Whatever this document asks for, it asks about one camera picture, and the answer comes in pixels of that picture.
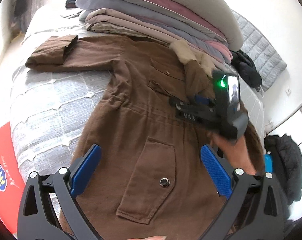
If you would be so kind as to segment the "person's left hand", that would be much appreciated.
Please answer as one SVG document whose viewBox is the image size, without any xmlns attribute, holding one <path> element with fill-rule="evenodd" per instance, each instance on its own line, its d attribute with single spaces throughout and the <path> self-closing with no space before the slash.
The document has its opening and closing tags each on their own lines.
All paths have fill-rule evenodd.
<svg viewBox="0 0 302 240">
<path fill-rule="evenodd" d="M 141 238 L 141 240 L 166 240 L 166 236 L 152 236 L 152 237 L 146 237 Z"/>
</svg>

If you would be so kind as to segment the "person's right hand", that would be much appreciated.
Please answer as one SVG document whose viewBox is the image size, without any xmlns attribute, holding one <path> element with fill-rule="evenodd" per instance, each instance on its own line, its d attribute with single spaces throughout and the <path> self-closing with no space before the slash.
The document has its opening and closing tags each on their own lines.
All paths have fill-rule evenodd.
<svg viewBox="0 0 302 240">
<path fill-rule="evenodd" d="M 250 175 L 256 174 L 256 169 L 251 162 L 244 136 L 240 137 L 236 142 L 228 141 L 216 133 L 212 133 L 211 137 L 210 144 L 222 150 L 225 158 L 233 168 L 241 168 Z"/>
</svg>

